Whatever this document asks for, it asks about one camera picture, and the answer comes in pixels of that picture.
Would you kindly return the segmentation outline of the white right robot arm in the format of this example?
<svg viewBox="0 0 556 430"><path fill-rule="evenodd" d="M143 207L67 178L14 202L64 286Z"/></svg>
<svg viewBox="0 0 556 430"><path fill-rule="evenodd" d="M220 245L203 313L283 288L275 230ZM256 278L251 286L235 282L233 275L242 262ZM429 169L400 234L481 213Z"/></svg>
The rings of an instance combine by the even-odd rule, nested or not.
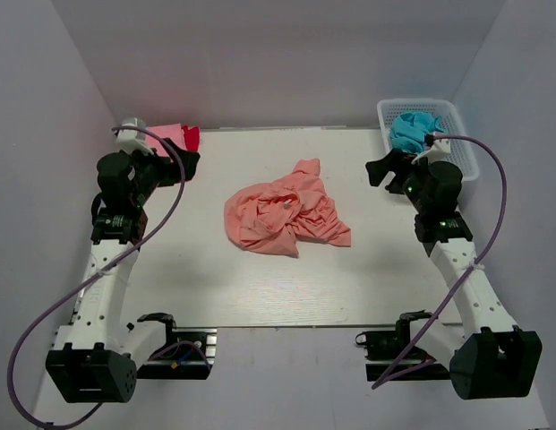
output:
<svg viewBox="0 0 556 430"><path fill-rule="evenodd" d="M422 351L426 365L435 361L448 372L463 400L527 396L543 345L535 331L521 329L502 306L477 261L473 235L457 209L461 170L445 160L417 159L399 150L365 168L372 186L393 173L387 191L403 194L414 206L417 240L444 279L446 298L454 302L464 331L457 335L434 312L401 314L390 340L375 337L369 346L369 358L380 353L389 361L374 384L405 375L396 369L399 362Z"/></svg>

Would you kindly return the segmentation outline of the salmon orange t-shirt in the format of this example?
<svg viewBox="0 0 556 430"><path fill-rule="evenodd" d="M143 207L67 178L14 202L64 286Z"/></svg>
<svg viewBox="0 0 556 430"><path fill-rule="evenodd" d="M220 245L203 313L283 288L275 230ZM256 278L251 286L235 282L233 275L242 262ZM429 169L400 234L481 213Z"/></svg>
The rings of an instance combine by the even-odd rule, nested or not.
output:
<svg viewBox="0 0 556 430"><path fill-rule="evenodd" d="M224 225L234 245L257 254L296 257L299 239L352 244L351 229L321 180L318 159L301 159L290 174L236 192L225 203Z"/></svg>

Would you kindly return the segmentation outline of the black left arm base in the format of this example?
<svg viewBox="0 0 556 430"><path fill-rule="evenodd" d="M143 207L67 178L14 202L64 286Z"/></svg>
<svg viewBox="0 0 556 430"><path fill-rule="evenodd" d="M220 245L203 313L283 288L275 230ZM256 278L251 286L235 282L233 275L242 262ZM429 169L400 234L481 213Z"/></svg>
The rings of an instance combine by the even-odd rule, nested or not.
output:
<svg viewBox="0 0 556 430"><path fill-rule="evenodd" d="M139 380L205 381L214 365L217 331L179 327L166 313L144 314L127 324L124 352Z"/></svg>

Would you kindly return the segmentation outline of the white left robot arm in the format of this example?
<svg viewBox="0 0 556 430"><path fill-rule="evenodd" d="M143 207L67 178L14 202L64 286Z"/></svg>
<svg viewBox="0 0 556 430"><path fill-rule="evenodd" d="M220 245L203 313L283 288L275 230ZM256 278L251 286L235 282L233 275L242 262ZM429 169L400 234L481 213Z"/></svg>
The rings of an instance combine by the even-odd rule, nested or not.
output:
<svg viewBox="0 0 556 430"><path fill-rule="evenodd" d="M200 155L174 148L178 161L153 149L120 150L97 163L99 194L92 205L91 256L85 271L94 282L79 294L64 340L47 354L46 369L68 403L125 403L138 371L155 354L180 347L171 314L144 314L121 324L125 291L148 222L143 206L159 187L193 179Z"/></svg>

